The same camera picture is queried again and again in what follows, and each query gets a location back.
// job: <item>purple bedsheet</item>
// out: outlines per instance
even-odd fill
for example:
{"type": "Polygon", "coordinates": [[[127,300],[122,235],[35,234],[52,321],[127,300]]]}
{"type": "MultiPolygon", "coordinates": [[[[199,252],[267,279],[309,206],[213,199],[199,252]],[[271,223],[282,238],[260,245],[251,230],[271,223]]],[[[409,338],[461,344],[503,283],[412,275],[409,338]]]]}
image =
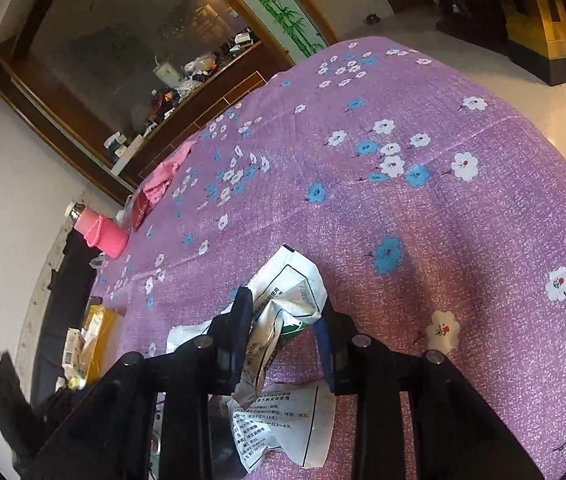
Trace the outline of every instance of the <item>purple bedsheet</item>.
{"type": "MultiPolygon", "coordinates": [[[[385,38],[340,43],[198,134],[93,294],[127,308],[119,352],[226,307],[282,245],[390,348],[448,353],[549,480],[566,471],[566,162],[519,112],[385,38]]],[[[320,377],[313,333],[274,381],[320,377]]],[[[270,453],[253,478],[346,479],[355,402],[326,465],[270,453]]]]}

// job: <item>screw head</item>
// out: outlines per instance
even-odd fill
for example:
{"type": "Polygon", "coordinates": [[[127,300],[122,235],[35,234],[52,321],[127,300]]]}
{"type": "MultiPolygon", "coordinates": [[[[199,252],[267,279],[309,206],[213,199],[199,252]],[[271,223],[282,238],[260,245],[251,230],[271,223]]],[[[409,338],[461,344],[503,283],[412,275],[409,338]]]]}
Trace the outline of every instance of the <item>screw head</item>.
{"type": "Polygon", "coordinates": [[[214,339],[212,339],[209,335],[200,335],[194,340],[194,345],[196,348],[207,348],[214,343],[214,339]]]}
{"type": "Polygon", "coordinates": [[[366,348],[372,344],[372,340],[365,334],[356,334],[352,338],[352,343],[359,348],[366,348]]]}
{"type": "Polygon", "coordinates": [[[440,365],[445,361],[445,355],[438,350],[428,350],[425,352],[425,357],[430,363],[435,365],[440,365]]]}

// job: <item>pink water bottle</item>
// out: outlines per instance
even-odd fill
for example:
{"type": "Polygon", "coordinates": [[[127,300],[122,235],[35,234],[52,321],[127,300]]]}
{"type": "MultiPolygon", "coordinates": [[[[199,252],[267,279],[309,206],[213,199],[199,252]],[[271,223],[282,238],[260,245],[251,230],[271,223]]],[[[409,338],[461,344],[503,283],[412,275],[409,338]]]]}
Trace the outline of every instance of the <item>pink water bottle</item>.
{"type": "Polygon", "coordinates": [[[88,244],[97,246],[111,258],[118,258],[128,244],[128,234],[116,225],[110,218],[98,214],[84,204],[72,202],[66,209],[74,224],[88,244]]]}

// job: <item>cluttered shelf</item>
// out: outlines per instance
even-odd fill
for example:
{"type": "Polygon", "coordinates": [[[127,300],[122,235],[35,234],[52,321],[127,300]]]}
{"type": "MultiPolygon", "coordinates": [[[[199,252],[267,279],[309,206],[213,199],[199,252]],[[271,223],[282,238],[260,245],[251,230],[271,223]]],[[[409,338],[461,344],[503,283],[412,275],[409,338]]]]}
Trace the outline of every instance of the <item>cluttered shelf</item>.
{"type": "MultiPolygon", "coordinates": [[[[282,66],[258,39],[237,52],[207,55],[192,63],[196,67],[185,67],[191,71],[188,78],[153,92],[145,132],[124,150],[112,168],[113,174],[138,186],[183,140],[264,85],[276,72],[289,68],[282,66]]],[[[160,75],[164,82],[169,81],[169,74],[160,75]]]]}

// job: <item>blue flower print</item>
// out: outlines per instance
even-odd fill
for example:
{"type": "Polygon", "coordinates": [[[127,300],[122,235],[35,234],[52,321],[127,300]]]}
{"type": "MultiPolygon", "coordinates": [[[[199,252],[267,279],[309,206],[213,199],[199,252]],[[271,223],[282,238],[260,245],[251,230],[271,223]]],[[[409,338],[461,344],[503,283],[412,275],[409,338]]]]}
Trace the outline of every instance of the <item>blue flower print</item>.
{"type": "Polygon", "coordinates": [[[410,171],[405,175],[405,180],[410,184],[410,187],[419,187],[425,184],[429,180],[428,168],[417,164],[413,166],[410,171]]]}
{"type": "Polygon", "coordinates": [[[373,140],[361,140],[357,144],[357,155],[369,155],[378,151],[378,144],[373,140]]]}
{"type": "Polygon", "coordinates": [[[385,182],[389,179],[389,176],[384,173],[370,173],[367,175],[368,182],[385,182]]]}
{"type": "Polygon", "coordinates": [[[359,63],[361,65],[372,65],[372,64],[376,63],[377,61],[378,61],[377,56],[368,56],[368,57],[362,57],[361,59],[359,59],[359,63]]]}
{"type": "Polygon", "coordinates": [[[205,191],[207,191],[208,198],[216,198],[218,196],[218,187],[216,184],[207,184],[205,191]]]}
{"type": "Polygon", "coordinates": [[[364,104],[365,104],[365,100],[363,99],[352,99],[352,101],[348,103],[348,110],[358,110],[364,104]]]}
{"type": "Polygon", "coordinates": [[[310,189],[307,190],[306,196],[310,202],[320,203],[325,200],[325,188],[323,188],[320,182],[314,182],[310,189]]]}
{"type": "Polygon", "coordinates": [[[399,239],[386,236],[375,251],[374,268],[379,274],[391,272],[396,269],[402,254],[399,239]]]}

